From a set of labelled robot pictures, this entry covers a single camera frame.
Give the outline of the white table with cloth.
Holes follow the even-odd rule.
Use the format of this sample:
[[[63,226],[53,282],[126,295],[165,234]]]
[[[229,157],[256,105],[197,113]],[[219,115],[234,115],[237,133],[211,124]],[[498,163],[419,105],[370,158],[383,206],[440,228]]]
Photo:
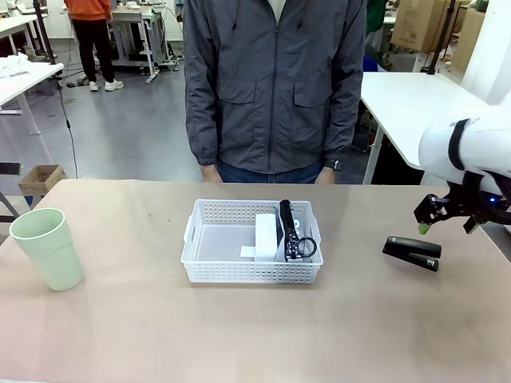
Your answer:
[[[62,63],[33,63],[28,73],[21,73],[14,77],[0,79],[0,116],[23,116],[31,135],[37,136],[41,132],[35,122],[34,116],[26,100],[25,92],[39,85],[44,80],[64,69]],[[2,106],[16,100],[19,109],[3,109]]]

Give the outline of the white rectangular box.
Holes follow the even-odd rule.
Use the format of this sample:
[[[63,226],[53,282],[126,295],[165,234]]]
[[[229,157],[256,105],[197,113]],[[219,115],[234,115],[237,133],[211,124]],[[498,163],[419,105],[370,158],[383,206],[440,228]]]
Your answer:
[[[274,262],[278,250],[275,214],[255,215],[255,261]]]

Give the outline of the pale green plastic cup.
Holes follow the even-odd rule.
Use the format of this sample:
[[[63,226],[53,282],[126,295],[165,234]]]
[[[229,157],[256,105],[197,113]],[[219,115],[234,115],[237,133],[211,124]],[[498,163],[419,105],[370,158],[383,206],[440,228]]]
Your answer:
[[[84,279],[63,211],[50,207],[29,211],[10,225],[10,236],[52,290],[70,290]]]

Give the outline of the large brown cardboard box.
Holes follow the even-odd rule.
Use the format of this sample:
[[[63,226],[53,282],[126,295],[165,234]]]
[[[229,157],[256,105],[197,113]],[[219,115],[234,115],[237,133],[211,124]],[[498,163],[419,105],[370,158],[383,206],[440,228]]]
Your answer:
[[[390,42],[413,51],[434,52],[450,3],[451,0],[400,0]]]

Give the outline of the white upright panel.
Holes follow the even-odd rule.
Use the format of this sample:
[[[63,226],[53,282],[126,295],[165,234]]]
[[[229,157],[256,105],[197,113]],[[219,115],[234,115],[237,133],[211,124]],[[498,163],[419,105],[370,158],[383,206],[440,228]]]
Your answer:
[[[511,93],[511,0],[489,0],[461,86],[489,105]]]

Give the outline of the large white table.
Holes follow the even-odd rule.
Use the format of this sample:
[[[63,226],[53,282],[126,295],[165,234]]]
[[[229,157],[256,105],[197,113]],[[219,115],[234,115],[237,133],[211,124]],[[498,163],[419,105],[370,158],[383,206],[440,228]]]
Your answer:
[[[370,184],[386,136],[406,164],[420,169],[418,146],[424,131],[437,119],[455,113],[469,116],[488,105],[441,74],[364,73],[361,101],[378,123],[363,178]]]

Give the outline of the small open cardboard box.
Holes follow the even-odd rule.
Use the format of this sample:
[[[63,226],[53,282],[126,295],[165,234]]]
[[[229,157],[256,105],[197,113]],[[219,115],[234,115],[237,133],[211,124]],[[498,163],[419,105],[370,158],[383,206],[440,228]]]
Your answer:
[[[24,196],[44,196],[60,180],[67,178],[60,165],[38,165],[25,175],[18,186]]]

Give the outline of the black stand pole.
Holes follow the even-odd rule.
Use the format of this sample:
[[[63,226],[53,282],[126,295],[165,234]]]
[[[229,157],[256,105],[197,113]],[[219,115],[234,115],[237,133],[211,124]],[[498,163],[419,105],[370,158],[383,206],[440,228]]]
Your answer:
[[[450,21],[451,21],[451,18],[453,16],[453,13],[454,13],[455,4],[456,4],[456,0],[450,0],[449,6],[448,6],[447,11],[446,11],[446,18],[445,18],[444,24],[442,26],[442,30],[441,30],[441,33],[440,33],[440,36],[439,36],[439,39],[438,39],[438,43],[437,43],[436,49],[434,51],[434,55],[433,55],[433,57],[432,57],[432,59],[430,61],[430,65],[426,69],[424,69],[422,71],[423,73],[426,73],[428,75],[434,75],[435,74],[436,64],[438,63],[440,52],[442,51],[442,48],[443,48],[443,45],[444,45],[444,40],[445,40],[445,37],[447,35],[448,29],[449,29],[449,25],[450,25]]]

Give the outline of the tall brown cardboard box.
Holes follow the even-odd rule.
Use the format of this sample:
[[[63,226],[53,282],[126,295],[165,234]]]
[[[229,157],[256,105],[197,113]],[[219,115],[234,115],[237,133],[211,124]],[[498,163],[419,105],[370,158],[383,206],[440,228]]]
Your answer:
[[[454,50],[451,62],[451,66],[461,73],[464,73],[468,67],[484,19],[485,13],[476,11],[473,8],[469,8],[466,12],[458,44]]]

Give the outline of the person's right hand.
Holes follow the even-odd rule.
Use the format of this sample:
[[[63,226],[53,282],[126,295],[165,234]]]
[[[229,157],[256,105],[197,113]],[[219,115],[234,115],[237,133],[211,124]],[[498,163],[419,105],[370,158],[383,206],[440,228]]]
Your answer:
[[[202,179],[204,182],[223,183],[223,180],[222,180],[215,164],[201,165],[200,171],[201,171]]]

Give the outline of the white framed workshop desk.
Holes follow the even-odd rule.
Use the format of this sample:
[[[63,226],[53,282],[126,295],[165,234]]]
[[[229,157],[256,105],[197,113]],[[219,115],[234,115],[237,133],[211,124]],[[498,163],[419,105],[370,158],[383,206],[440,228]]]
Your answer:
[[[138,69],[148,84],[162,70],[178,70],[179,60],[166,39],[164,15],[157,6],[119,4],[109,32],[116,69]]]

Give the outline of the black frame strut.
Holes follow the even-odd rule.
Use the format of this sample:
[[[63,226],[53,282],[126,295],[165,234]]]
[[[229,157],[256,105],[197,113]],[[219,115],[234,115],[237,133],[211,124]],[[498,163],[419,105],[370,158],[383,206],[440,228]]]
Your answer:
[[[20,163],[0,162],[0,175],[19,176],[21,170],[22,165]],[[12,223],[19,217],[19,213],[1,191],[0,203],[4,205],[10,213],[10,215],[0,215],[0,223]]]

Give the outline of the black stapler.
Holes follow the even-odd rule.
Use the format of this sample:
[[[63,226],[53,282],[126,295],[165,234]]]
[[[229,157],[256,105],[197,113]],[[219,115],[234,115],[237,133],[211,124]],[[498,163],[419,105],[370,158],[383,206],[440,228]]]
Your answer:
[[[382,253],[415,266],[437,272],[442,246],[417,239],[389,236]]]

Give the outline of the green garment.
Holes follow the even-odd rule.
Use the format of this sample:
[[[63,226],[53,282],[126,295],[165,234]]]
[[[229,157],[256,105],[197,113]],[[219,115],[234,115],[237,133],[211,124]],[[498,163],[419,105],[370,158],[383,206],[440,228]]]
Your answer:
[[[366,1],[366,32],[368,34],[380,30],[384,23],[387,0]]]

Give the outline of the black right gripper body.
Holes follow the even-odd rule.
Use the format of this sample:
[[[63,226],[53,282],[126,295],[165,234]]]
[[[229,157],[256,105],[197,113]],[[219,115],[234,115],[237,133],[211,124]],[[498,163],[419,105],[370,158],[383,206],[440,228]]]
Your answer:
[[[483,179],[489,176],[497,191],[484,191]],[[450,195],[454,196],[456,216],[469,216],[476,223],[511,224],[511,179],[496,172],[480,175],[465,172],[461,184],[447,182]]]

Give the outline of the white perforated plastic basket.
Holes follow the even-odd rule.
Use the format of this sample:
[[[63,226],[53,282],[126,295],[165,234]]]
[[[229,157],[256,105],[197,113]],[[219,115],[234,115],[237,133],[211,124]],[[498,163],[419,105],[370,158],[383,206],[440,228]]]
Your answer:
[[[198,199],[188,217],[180,261],[190,282],[311,284],[323,265],[321,235],[311,202],[291,201],[299,233],[318,244],[316,254],[299,263],[257,263],[241,258],[242,246],[254,247],[256,214],[275,214],[278,200]]]

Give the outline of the crumpled white cloth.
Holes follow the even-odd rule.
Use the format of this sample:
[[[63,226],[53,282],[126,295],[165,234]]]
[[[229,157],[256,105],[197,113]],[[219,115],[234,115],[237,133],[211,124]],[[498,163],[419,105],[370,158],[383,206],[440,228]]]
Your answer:
[[[31,73],[33,70],[33,63],[24,53],[0,57],[0,79]]]

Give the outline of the person in grey jacket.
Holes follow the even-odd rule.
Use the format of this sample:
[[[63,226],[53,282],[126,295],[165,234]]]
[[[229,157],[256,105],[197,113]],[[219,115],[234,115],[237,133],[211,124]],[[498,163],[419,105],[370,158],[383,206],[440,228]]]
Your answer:
[[[186,0],[188,142],[223,183],[314,184],[351,145],[366,0]]]

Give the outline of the person in orange top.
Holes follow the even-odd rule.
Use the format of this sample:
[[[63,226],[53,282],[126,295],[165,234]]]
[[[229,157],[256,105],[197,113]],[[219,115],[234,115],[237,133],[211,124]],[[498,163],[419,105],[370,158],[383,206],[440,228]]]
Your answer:
[[[115,78],[110,53],[108,24],[113,20],[112,0],[63,0],[63,2],[69,12],[78,41],[81,63],[89,81],[90,91],[99,90],[94,49],[105,80],[105,90],[113,92],[122,89],[124,83]]]

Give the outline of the blue bin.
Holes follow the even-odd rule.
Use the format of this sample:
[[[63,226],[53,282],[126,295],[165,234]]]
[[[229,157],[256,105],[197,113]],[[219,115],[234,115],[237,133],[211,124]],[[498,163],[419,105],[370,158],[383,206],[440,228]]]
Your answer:
[[[367,46],[365,49],[362,69],[364,73],[386,72],[380,56],[371,46]]]

